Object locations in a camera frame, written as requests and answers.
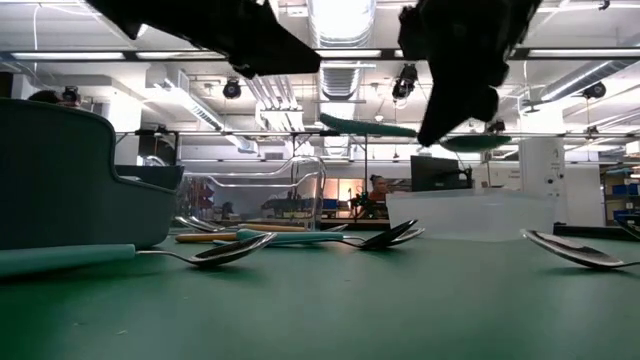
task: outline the green tabletop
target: green tabletop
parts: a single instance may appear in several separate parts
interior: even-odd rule
[[[0,284],[0,358],[637,359],[639,274],[527,240],[265,249],[208,272],[140,256]]]

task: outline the ceiling light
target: ceiling light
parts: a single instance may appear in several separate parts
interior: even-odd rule
[[[142,35],[144,35],[144,33],[147,32],[147,30],[149,30],[149,25],[147,24],[142,24],[140,26],[140,30],[138,30],[138,38],[142,37]]]
[[[23,52],[11,53],[16,60],[56,60],[56,61],[77,61],[77,60],[124,60],[121,52]]]
[[[535,49],[529,52],[529,58],[535,57],[611,57],[640,56],[640,49]]]
[[[289,132],[275,132],[275,131],[257,131],[257,132],[249,132],[249,131],[234,131],[234,135],[237,136],[289,136],[291,133]]]
[[[382,53],[380,50],[369,49],[332,49],[316,52],[323,58],[378,58]]]
[[[213,51],[138,51],[136,52],[138,58],[143,60],[170,60],[170,59],[184,59],[184,60],[218,60],[224,59],[224,55],[218,54]]]
[[[376,64],[323,62],[320,67],[323,69],[375,69]]]

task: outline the spoon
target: spoon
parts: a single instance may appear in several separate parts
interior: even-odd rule
[[[136,254],[166,255],[188,262],[191,265],[199,267],[214,267],[238,260],[252,252],[255,252],[256,250],[262,249],[275,238],[275,233],[260,233],[257,236],[252,236],[243,241],[234,241],[233,243],[229,243],[224,246],[214,247],[213,249],[195,254],[189,258],[162,250],[143,250],[137,251]]]
[[[365,239],[360,236],[344,235],[339,232],[278,233],[270,246],[339,242],[362,250],[380,250],[400,245],[422,234],[425,229],[409,230],[417,221],[418,220],[407,221],[370,239]],[[256,236],[257,234],[260,233],[243,229],[238,231],[236,236],[238,240],[242,240],[243,238]],[[214,243],[225,245],[229,242],[214,241]]]
[[[522,235],[536,245],[564,259],[595,269],[616,269],[626,266],[640,265],[640,261],[626,263],[611,255],[555,235],[535,230],[521,230]]]
[[[207,233],[220,233],[223,231],[237,231],[239,229],[251,229],[264,232],[307,232],[308,230],[302,226],[280,226],[280,225],[263,225],[263,224],[240,224],[237,226],[216,226],[205,221],[198,219],[195,216],[190,216],[188,219],[182,216],[176,216],[176,221],[181,224],[194,228],[196,230],[204,231]],[[347,225],[340,225],[327,229],[324,231],[342,231]]]
[[[348,224],[344,224],[344,225],[339,225],[339,226],[334,226],[330,229],[326,229],[326,230],[322,230],[322,231],[309,231],[306,232],[305,235],[309,235],[309,234],[317,234],[317,233],[323,233],[323,232],[340,232],[342,230],[344,230],[346,227],[348,226]],[[261,234],[262,232],[258,232],[255,229],[249,229],[249,230],[254,230],[255,233],[254,235],[258,235]],[[206,233],[206,234],[180,234],[180,235],[176,235],[175,240],[176,242],[179,243],[209,243],[212,241],[226,241],[226,242],[233,242],[236,240],[242,240],[243,238],[238,238],[237,236],[237,231],[236,232],[230,232],[230,233],[222,233],[222,232],[215,232],[215,233]]]
[[[167,255],[199,267],[214,267],[245,257],[263,248],[274,238],[275,234],[273,233],[260,234],[245,241],[216,247],[189,258],[168,251],[136,251],[135,246],[131,244],[2,250],[0,251],[0,278],[133,259],[136,255]]]

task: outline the ceiling duct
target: ceiling duct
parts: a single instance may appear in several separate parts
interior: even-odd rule
[[[165,75],[166,77],[162,81],[153,82],[159,75]],[[147,71],[147,82],[149,81],[153,82],[154,87],[166,90],[177,103],[182,105],[182,107],[196,118],[209,125],[212,129],[216,131],[234,131],[233,128],[225,126],[226,124],[221,120],[222,117],[211,109],[202,99],[191,94],[190,80],[184,71],[174,67],[165,67],[163,69],[152,67],[152,69]],[[238,148],[238,152],[245,154],[255,154],[258,152],[258,144],[255,141],[235,135],[227,135],[225,138]]]
[[[316,48],[366,48],[371,40],[376,0],[307,0],[309,27]],[[321,100],[351,100],[357,94],[362,68],[321,68],[319,93]],[[355,104],[322,103],[320,111],[343,119],[353,119]],[[348,152],[347,137],[325,138],[330,155]]]
[[[640,34],[630,37],[620,44],[622,47],[640,47]],[[563,76],[558,81],[548,84],[540,90],[539,100],[553,102],[575,94],[603,79],[635,64],[638,60],[596,60],[590,61],[577,70]],[[501,111],[509,111],[517,106],[519,97],[505,98]]]

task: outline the teal handle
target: teal handle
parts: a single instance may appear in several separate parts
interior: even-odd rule
[[[260,231],[242,229],[236,233],[236,240],[246,240],[254,236],[264,234]],[[344,234],[340,232],[321,232],[321,231],[309,231],[309,232],[280,232],[278,236],[273,240],[274,245],[283,244],[307,244],[323,241],[342,241]]]
[[[80,245],[0,251],[0,277],[132,259],[133,245]]]

